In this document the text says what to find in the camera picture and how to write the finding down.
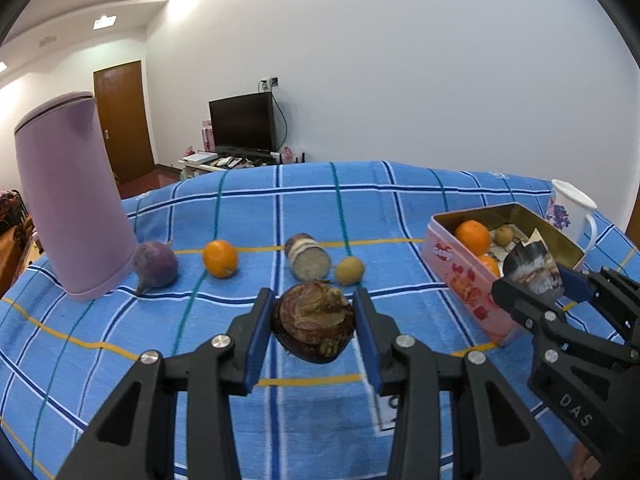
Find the purple round turnip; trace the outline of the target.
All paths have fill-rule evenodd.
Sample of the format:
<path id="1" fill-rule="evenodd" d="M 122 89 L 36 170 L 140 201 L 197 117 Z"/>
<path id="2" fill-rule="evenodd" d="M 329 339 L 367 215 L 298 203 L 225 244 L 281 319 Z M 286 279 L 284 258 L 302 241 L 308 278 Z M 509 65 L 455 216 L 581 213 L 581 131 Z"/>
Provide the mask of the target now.
<path id="1" fill-rule="evenodd" d="M 178 259 L 169 243 L 150 240 L 140 244 L 132 265 L 138 277 L 138 296 L 147 289 L 169 286 L 178 278 Z"/>

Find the brown wooden door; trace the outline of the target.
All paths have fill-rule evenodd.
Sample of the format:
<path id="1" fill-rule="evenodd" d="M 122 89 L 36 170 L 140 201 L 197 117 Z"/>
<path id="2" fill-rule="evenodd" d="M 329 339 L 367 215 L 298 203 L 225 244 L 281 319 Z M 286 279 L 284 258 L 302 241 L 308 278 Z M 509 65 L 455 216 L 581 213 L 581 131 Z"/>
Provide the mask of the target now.
<path id="1" fill-rule="evenodd" d="M 129 62 L 93 73 L 103 141 L 119 184 L 155 169 L 144 102 L 142 63 Z"/>

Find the small yellow-green fruit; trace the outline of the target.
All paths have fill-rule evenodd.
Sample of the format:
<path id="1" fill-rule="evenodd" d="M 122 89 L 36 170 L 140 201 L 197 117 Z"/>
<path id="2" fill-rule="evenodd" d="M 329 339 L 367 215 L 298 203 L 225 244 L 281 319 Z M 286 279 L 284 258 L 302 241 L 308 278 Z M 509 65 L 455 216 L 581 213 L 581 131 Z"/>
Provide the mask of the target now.
<path id="1" fill-rule="evenodd" d="M 335 281 L 342 286 L 350 286 L 359 283 L 366 267 L 355 256 L 346 256 L 334 269 Z"/>
<path id="2" fill-rule="evenodd" d="M 514 240 L 514 232 L 510 226 L 500 226 L 495 230 L 494 241 L 500 247 L 508 247 Z"/>

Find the pink metal tin box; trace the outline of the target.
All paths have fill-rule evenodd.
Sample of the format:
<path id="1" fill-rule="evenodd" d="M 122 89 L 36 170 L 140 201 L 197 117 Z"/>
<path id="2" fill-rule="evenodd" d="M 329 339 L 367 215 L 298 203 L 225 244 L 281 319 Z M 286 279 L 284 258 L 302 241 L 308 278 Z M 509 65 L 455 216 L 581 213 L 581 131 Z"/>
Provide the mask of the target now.
<path id="1" fill-rule="evenodd" d="M 466 220 L 476 220 L 488 229 L 491 236 L 488 255 L 497 260 L 501 276 L 503 260 L 510 250 L 518 242 L 526 242 L 534 229 L 541 234 L 555 261 L 563 266 L 579 268 L 585 253 L 543 218 L 517 203 L 434 214 L 423 242 L 423 260 L 458 297 L 489 340 L 505 347 L 521 336 L 523 330 L 491 297 L 491 285 L 498 278 L 454 236 L 454 230 Z M 500 226 L 510 226 L 514 232 L 514 240 L 508 247 L 500 247 L 494 241 L 495 230 Z"/>

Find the blue plaid tablecloth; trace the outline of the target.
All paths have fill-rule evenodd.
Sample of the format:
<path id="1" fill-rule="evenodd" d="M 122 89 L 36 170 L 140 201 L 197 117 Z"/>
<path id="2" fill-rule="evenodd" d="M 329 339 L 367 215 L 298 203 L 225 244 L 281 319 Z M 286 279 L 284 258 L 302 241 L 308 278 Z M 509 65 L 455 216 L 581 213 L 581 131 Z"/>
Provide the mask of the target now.
<path id="1" fill-rule="evenodd" d="M 100 299 L 64 292 L 48 256 L 1 297 L 1 479 L 55 479 L 100 405 L 148 349 L 176 356 L 250 310 L 258 290 L 294 285 L 284 251 L 305 232 L 337 263 L 366 266 L 375 307 L 436 351 L 487 351 L 561 456 L 575 439 L 526 387 L 533 348 L 506 349 L 480 329 L 421 256 L 434 214 L 518 203 L 546 212 L 551 182 L 397 162 L 328 162 L 217 172 L 124 200 L 138 242 L 171 242 L 177 281 L 137 296 L 130 273 Z M 202 252 L 226 240 L 240 268 L 226 280 Z M 332 364 L 311 365 L 271 339 L 255 393 L 232 401 L 244 479 L 383 478 L 396 399 L 364 378 L 357 341 Z"/>

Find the white floral mug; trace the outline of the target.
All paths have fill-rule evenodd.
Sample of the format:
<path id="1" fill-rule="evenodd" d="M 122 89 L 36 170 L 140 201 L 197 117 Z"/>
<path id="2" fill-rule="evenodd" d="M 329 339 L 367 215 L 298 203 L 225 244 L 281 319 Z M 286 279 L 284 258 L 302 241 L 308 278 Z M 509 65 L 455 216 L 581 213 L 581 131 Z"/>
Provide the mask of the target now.
<path id="1" fill-rule="evenodd" d="M 594 200 L 575 185 L 551 180 L 551 196 L 544 218 L 585 254 L 597 243 L 599 232 L 593 215 L 596 211 Z"/>

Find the purple cut yam piece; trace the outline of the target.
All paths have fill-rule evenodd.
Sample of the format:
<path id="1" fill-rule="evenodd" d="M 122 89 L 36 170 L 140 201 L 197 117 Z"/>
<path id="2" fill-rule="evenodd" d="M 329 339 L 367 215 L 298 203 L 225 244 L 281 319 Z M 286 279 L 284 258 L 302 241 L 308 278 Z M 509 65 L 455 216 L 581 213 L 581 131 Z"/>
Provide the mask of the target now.
<path id="1" fill-rule="evenodd" d="M 307 233 L 292 235 L 284 251 L 293 274 L 303 282 L 324 280 L 330 272 L 330 255 Z"/>

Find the small orange tangerine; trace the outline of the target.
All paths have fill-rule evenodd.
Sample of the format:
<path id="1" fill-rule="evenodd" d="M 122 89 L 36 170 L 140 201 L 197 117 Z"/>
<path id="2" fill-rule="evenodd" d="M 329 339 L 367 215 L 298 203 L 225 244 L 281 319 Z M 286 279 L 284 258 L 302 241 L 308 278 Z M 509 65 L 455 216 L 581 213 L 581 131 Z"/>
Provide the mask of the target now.
<path id="1" fill-rule="evenodd" d="M 230 278 L 238 270 L 239 255 L 226 240 L 212 240 L 203 249 L 203 263 L 214 278 Z"/>

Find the white tv stand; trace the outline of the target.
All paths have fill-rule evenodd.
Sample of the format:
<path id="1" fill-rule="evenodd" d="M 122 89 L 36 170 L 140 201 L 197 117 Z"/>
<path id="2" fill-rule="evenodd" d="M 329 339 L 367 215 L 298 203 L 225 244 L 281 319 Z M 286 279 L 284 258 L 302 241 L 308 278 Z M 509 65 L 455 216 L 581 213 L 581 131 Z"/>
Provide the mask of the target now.
<path id="1" fill-rule="evenodd" d="M 186 180 L 212 174 L 213 172 L 223 172 L 232 169 L 259 168 L 265 166 L 278 166 L 287 164 L 303 164 L 306 162 L 305 152 L 294 152 L 292 148 L 286 146 L 280 152 L 270 152 L 248 157 L 240 155 L 219 155 L 214 152 L 194 152 L 183 156 L 179 160 L 180 179 Z"/>

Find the dark mangosteen shell half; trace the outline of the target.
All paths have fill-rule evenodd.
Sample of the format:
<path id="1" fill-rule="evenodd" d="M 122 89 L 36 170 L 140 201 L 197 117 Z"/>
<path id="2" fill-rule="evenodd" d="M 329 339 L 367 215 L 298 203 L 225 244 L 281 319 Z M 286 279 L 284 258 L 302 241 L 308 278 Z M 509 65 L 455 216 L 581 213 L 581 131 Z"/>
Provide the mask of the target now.
<path id="1" fill-rule="evenodd" d="M 271 331 L 283 349 L 312 364 L 335 361 L 355 328 L 352 304 L 341 289 L 326 281 L 294 285 L 271 313 Z"/>

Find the large orange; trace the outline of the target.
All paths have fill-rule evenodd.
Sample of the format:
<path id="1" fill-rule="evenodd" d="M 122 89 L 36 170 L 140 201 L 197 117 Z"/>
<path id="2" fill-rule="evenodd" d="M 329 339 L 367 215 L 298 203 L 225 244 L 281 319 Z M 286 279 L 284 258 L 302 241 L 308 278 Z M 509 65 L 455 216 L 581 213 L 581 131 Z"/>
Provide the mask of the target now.
<path id="1" fill-rule="evenodd" d="M 488 229 L 476 220 L 460 223 L 454 230 L 454 236 L 474 256 L 486 255 L 491 245 Z"/>

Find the purple electric kettle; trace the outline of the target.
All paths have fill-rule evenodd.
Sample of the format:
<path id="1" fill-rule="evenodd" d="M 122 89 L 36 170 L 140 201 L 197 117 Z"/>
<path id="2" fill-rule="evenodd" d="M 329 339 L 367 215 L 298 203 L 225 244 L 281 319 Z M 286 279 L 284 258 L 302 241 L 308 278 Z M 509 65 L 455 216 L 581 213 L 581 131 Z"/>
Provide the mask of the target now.
<path id="1" fill-rule="evenodd" d="M 42 103 L 14 130 L 27 208 L 64 290 L 100 298 L 130 273 L 137 237 L 102 140 L 96 99 L 70 92 Z"/>

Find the black flat television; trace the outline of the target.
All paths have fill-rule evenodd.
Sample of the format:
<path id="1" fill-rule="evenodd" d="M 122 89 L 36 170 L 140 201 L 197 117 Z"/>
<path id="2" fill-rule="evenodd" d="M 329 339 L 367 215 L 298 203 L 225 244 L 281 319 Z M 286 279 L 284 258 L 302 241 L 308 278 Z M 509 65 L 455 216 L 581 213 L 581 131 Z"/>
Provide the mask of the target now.
<path id="1" fill-rule="evenodd" d="M 208 109 L 217 150 L 276 150 L 277 130 L 270 92 L 209 101 Z"/>

